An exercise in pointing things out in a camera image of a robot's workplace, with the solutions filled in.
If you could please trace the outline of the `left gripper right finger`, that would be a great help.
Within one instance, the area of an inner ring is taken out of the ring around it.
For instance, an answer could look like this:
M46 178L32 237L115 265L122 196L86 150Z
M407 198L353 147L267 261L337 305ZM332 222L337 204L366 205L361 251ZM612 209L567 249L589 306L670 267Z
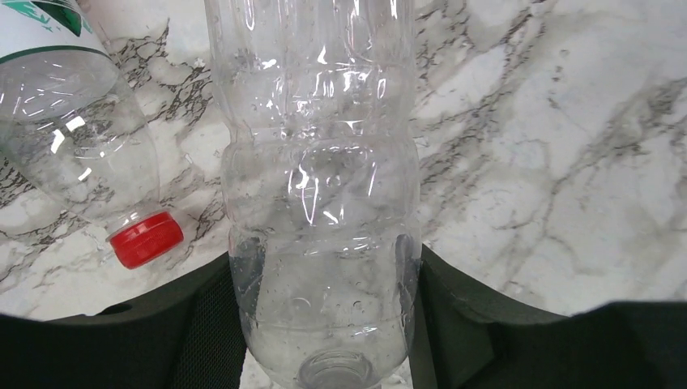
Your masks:
M424 247L409 363L417 388L683 388L686 304L529 306Z

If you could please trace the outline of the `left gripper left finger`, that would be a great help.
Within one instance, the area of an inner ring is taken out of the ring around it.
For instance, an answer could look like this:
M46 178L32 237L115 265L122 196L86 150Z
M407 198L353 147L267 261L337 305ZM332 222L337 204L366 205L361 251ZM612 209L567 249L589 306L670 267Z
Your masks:
M93 316L1 317L4 388L237 388L245 351L225 254Z

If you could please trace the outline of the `clear bottle red cap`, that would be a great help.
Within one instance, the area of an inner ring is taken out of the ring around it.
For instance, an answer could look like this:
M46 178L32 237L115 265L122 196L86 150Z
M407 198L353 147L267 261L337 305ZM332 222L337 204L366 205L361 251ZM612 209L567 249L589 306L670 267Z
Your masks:
M247 347L284 388L378 388L420 272L412 1L208 1Z

